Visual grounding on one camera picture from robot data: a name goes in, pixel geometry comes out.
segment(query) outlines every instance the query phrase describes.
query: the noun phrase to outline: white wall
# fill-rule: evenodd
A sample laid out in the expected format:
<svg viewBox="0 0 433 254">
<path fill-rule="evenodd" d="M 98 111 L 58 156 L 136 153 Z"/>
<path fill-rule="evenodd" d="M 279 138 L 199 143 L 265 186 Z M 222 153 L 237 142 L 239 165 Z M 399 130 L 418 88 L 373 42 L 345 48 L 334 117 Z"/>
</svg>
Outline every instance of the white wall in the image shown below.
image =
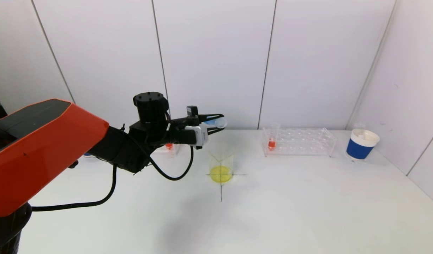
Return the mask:
<svg viewBox="0 0 433 254">
<path fill-rule="evenodd" d="M 154 0 L 172 117 L 186 106 L 256 129 L 275 0 Z"/>
<path fill-rule="evenodd" d="M 278 0 L 260 127 L 344 129 L 395 0 Z"/>
<path fill-rule="evenodd" d="M 433 199 L 433 141 L 409 173 L 409 178 Z"/>
<path fill-rule="evenodd" d="M 0 102 L 8 114 L 49 98 L 71 101 L 29 0 L 0 1 Z"/>
<path fill-rule="evenodd" d="M 400 0 L 350 127 L 363 122 L 377 149 L 407 174 L 433 137 L 433 0 Z"/>
<path fill-rule="evenodd" d="M 150 0 L 34 3 L 79 106 L 120 127 L 139 120 L 135 95 L 165 95 Z"/>
</svg>

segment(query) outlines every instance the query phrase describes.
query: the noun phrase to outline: red liquid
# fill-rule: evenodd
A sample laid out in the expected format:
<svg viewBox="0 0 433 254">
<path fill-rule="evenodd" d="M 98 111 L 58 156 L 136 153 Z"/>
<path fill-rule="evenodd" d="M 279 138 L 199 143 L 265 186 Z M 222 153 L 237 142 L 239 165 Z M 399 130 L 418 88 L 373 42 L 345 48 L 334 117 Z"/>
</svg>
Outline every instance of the red liquid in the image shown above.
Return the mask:
<svg viewBox="0 0 433 254">
<path fill-rule="evenodd" d="M 269 149 L 270 151 L 273 151 L 274 148 L 276 148 L 276 141 L 275 141 L 274 139 L 271 138 L 271 139 L 268 141 L 268 149 Z"/>
</svg>

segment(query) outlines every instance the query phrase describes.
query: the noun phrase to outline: white table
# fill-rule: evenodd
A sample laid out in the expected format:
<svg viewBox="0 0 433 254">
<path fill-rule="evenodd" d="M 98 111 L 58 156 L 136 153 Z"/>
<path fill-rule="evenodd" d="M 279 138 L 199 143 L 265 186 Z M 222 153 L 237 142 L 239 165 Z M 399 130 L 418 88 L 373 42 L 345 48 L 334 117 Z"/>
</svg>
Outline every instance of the white table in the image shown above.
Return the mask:
<svg viewBox="0 0 433 254">
<path fill-rule="evenodd" d="M 327 156 L 265 157 L 261 131 L 225 130 L 236 174 L 222 187 L 209 176 L 206 148 L 188 175 L 172 182 L 153 167 L 120 169 L 113 197 L 96 207 L 34 213 L 20 254 L 433 254 L 433 201 L 378 151 L 365 162 L 345 155 L 348 131 Z M 155 155 L 170 175 L 189 160 Z M 81 158 L 31 201 L 32 206 L 96 201 L 112 167 Z"/>
</svg>

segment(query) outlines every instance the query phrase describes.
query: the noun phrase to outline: glass beaker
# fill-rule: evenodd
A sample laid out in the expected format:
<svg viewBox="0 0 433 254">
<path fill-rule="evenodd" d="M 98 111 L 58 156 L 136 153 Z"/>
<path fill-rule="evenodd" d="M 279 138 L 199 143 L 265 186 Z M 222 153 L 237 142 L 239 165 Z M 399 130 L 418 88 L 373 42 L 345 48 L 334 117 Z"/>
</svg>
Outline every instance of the glass beaker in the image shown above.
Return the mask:
<svg viewBox="0 0 433 254">
<path fill-rule="evenodd" d="M 210 148 L 210 177 L 217 183 L 228 182 L 234 172 L 234 150 L 227 143 Z"/>
</svg>

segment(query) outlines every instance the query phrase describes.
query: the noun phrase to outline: blue cup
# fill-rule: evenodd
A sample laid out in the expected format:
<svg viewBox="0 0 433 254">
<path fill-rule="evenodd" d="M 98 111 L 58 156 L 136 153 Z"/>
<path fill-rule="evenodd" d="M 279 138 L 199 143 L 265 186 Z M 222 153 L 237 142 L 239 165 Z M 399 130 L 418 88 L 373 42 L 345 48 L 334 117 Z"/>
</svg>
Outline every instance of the blue cup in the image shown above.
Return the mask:
<svg viewBox="0 0 433 254">
<path fill-rule="evenodd" d="M 373 132 L 354 129 L 348 142 L 347 155 L 353 161 L 363 161 L 379 142 L 379 136 Z"/>
</svg>

